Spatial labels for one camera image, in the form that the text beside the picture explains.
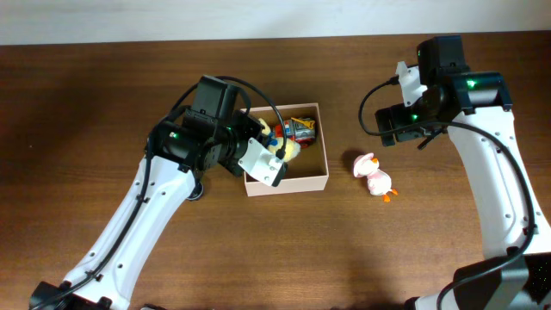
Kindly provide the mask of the black round cap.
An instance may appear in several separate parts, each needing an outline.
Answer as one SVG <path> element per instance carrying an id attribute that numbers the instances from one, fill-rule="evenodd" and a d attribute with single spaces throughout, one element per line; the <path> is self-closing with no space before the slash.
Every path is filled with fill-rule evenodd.
<path id="1" fill-rule="evenodd" d="M 204 193 L 204 187 L 201 182 L 197 182 L 190 195 L 186 198 L 187 201 L 198 201 Z"/>

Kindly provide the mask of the pink cardboard box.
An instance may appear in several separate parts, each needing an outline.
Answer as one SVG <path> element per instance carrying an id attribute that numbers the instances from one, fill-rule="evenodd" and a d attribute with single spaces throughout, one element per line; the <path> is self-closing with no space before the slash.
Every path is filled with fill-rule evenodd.
<path id="1" fill-rule="evenodd" d="M 279 195 L 324 190 L 329 178 L 325 140 L 319 105 L 316 102 L 277 106 L 283 120 L 309 117 L 315 120 L 316 138 L 296 158 L 288 163 L 284 178 L 277 187 L 265 185 L 246 173 L 245 190 L 248 196 Z"/>

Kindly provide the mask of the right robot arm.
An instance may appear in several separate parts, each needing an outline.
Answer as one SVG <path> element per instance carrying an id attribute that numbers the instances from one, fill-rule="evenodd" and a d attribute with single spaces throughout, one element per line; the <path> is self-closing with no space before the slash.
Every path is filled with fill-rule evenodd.
<path id="1" fill-rule="evenodd" d="M 399 65 L 401 104 L 377 111 L 384 146 L 445 134 L 459 152 L 480 219 L 483 260 L 459 268 L 452 282 L 408 309 L 547 309 L 550 226 L 517 146 L 512 100 L 497 72 L 474 72 L 461 38 L 418 45 L 418 63 Z"/>

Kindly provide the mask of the white pink toy duck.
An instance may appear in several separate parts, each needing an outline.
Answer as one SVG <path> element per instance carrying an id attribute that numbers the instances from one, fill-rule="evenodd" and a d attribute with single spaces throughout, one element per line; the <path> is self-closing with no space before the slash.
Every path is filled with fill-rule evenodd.
<path id="1" fill-rule="evenodd" d="M 358 156 L 353 163 L 353 176 L 367 179 L 367 189 L 371 195 L 380 196 L 385 203 L 391 201 L 390 194 L 397 195 L 391 177 L 380 169 L 380 161 L 371 153 Z"/>

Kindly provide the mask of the red grey toy truck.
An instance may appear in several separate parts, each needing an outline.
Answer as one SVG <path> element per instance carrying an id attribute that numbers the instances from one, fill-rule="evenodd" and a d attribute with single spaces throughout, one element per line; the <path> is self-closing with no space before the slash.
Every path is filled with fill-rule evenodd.
<path id="1" fill-rule="evenodd" d="M 316 140 L 316 121 L 313 118 L 295 118 L 292 117 L 283 122 L 283 125 L 273 127 L 276 137 L 286 136 L 300 144 L 302 148 L 307 148 Z"/>

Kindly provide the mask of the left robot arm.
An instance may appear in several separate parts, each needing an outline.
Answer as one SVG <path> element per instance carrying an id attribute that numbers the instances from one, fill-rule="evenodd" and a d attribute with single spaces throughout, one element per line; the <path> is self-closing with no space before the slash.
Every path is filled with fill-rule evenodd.
<path id="1" fill-rule="evenodd" d="M 284 150 L 271 153 L 242 79 L 203 76 L 149 132 L 133 184 L 98 240 L 60 285 L 41 282 L 31 309 L 127 309 L 146 260 L 173 214 L 204 193 L 207 170 L 224 167 L 277 186 Z"/>

